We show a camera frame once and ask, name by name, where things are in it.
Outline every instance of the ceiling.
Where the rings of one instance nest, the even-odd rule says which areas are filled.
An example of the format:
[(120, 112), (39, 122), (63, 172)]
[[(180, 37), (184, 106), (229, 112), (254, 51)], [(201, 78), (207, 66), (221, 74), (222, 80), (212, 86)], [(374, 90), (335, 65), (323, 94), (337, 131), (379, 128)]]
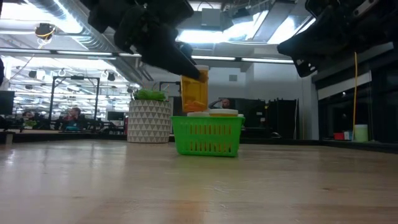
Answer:
[[(94, 52), (120, 52), (113, 44), (114, 30), (107, 29), (104, 34), (99, 34), (87, 24), (88, 10), (77, 0), (53, 0), (52, 7), (62, 5), (63, 18), (51, 13), (51, 8), (46, 8), (37, 0), (6, 1), (0, 20), (0, 48), (15, 49), (49, 49), (49, 50), (76, 50)], [(227, 56), (227, 57), (254, 57), (289, 59), (280, 55), (276, 46), (279, 42), (288, 39), (297, 33), (311, 20), (309, 13), (304, 8), (305, 0), (298, 1), (260, 1), (260, 0), (212, 0), (211, 2), (192, 1), (192, 8), (196, 10), (192, 18), (187, 19), (177, 28), (180, 31), (178, 39), (186, 39), (190, 42), (194, 51), (193, 55)], [(238, 8), (246, 7), (251, 13), (253, 21), (230, 27), (224, 32), (209, 31), (202, 27), (203, 10), (211, 8), (233, 13)], [(39, 23), (54, 24), (57, 30), (48, 42), (38, 39), (34, 34)], [(15, 55), (2, 56), (7, 64), (8, 78), (11, 89), (17, 91), (21, 97), (17, 101), (22, 105), (35, 105), (38, 97), (42, 101), (40, 105), (45, 108), (49, 104), (48, 94), (51, 92), (52, 77), (65, 72), (65, 77), (79, 75), (85, 80), (64, 80), (55, 90), (56, 100), (59, 100), (59, 108), (71, 107), (76, 99), (81, 98), (87, 111), (93, 111), (92, 97), (95, 89), (92, 82), (87, 79), (100, 78), (100, 98), (113, 101), (114, 105), (122, 105), (129, 101), (126, 93), (127, 86), (135, 86), (135, 83), (145, 85), (151, 81), (167, 81), (169, 74), (166, 71), (150, 66), (143, 67), (139, 58), (89, 58), (74, 57), (22, 57)], [(211, 67), (241, 68), (243, 72), (248, 68), (247, 63), (219, 62), (198, 60), (199, 64)], [(29, 77), (30, 71), (38, 71), (40, 77)], [(107, 79), (108, 73), (115, 74), (115, 81)], [(71, 90), (71, 86), (79, 86), (78, 91)]]

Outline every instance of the green plant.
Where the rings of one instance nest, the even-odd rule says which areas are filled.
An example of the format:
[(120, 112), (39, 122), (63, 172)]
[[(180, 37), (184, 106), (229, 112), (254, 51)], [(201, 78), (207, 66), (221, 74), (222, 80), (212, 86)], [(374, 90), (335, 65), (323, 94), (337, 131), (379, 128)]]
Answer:
[(141, 89), (133, 93), (135, 100), (156, 100), (165, 101), (166, 95), (161, 91)]

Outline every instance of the metal frame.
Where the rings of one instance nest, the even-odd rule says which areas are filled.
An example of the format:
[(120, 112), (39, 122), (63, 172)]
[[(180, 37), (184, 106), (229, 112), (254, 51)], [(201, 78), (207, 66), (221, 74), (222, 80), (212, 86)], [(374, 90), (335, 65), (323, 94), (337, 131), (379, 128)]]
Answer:
[[(61, 83), (58, 83), (58, 84), (55, 83), (55, 81), (58, 78), (61, 78), (62, 81), (64, 81), (67, 78), (72, 79), (72, 77), (60, 77), (60, 76), (53, 77), (52, 89), (51, 89), (51, 100), (50, 100), (50, 111), (49, 111), (49, 121), (50, 122), (51, 122), (51, 118), (52, 118), (52, 107), (53, 107), (53, 103), (54, 103), (54, 90), (59, 84), (62, 83), (62, 81), (61, 81)], [(97, 109), (98, 109), (98, 95), (100, 93), (100, 78), (92, 78), (92, 77), (85, 77), (85, 78), (87, 78), (89, 80), (97, 80), (97, 91), (96, 91), (96, 96), (95, 96), (95, 111), (94, 111), (94, 119), (96, 120), (97, 119)]]

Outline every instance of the table surface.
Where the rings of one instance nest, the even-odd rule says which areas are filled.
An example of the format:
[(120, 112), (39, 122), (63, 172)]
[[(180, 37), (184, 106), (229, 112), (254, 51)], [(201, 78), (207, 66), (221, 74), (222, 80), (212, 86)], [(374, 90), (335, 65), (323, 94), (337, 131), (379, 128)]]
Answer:
[(398, 223), (398, 156), (241, 145), (239, 157), (174, 144), (0, 146), (0, 222)]

